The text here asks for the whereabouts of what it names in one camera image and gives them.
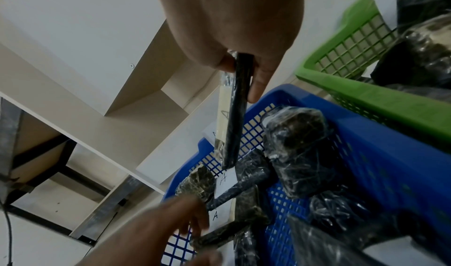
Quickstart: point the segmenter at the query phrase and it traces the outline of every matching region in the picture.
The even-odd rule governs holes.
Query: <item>blue plastic basket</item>
[[[358,184],[385,209],[409,209],[451,240],[451,155],[416,141],[386,126],[316,97],[293,85],[282,85],[265,95],[246,112],[240,156],[263,142],[260,118],[276,106],[319,109],[336,130],[332,142]],[[202,139],[199,152],[178,171],[163,200],[174,195],[178,184],[199,164],[215,175],[221,173],[213,147]],[[308,200],[290,200],[280,183],[267,189],[275,222],[266,227],[260,243],[267,249],[266,265],[294,265],[295,258],[287,214],[306,218]],[[190,260],[194,250],[189,237],[174,234],[162,265]]]

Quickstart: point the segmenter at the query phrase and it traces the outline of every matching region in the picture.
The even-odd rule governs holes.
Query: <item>green plastic basket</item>
[[[296,70],[343,107],[451,153],[451,105],[352,80],[396,40],[373,0],[358,0],[338,32]]]

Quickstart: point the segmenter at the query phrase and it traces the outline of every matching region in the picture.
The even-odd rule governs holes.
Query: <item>black cable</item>
[[[5,205],[0,200],[0,207],[5,213],[6,223],[8,224],[8,237],[9,237],[9,247],[8,247],[8,266],[13,265],[13,229],[11,227],[11,221],[9,220],[8,212],[6,211]]]

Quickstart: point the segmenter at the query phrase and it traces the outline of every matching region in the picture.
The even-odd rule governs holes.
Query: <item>plastic basket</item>
[[[425,97],[352,80],[396,39],[373,0],[358,0],[338,32],[295,71],[343,107],[451,153],[451,106]]]
[[[260,118],[280,105],[321,110],[336,130],[330,140],[359,186],[387,210],[409,209],[421,215],[440,233],[451,237],[450,155],[293,85],[273,89],[248,109],[240,156],[262,145]],[[198,147],[199,152],[174,176],[163,199],[173,196],[178,184],[199,164],[207,166],[215,175],[221,173],[220,165],[213,157],[213,147],[207,140],[202,139]],[[306,218],[308,200],[288,199],[280,183],[266,192],[275,222],[265,229],[264,238],[259,240],[265,249],[260,255],[266,265],[294,265],[286,215],[293,213]],[[194,251],[188,240],[189,236],[174,234],[168,242],[162,264],[179,265],[191,259]]]

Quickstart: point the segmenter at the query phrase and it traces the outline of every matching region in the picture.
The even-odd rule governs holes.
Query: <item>hand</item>
[[[228,49],[255,56],[248,101],[258,101],[302,23],[304,0],[161,0],[167,22],[195,62],[233,72]]]
[[[178,229],[194,236],[208,229],[205,204],[196,196],[172,198],[159,207],[145,211],[95,248],[79,266],[156,266],[161,264],[170,236]],[[215,250],[197,255],[186,266],[220,266],[222,257]]]

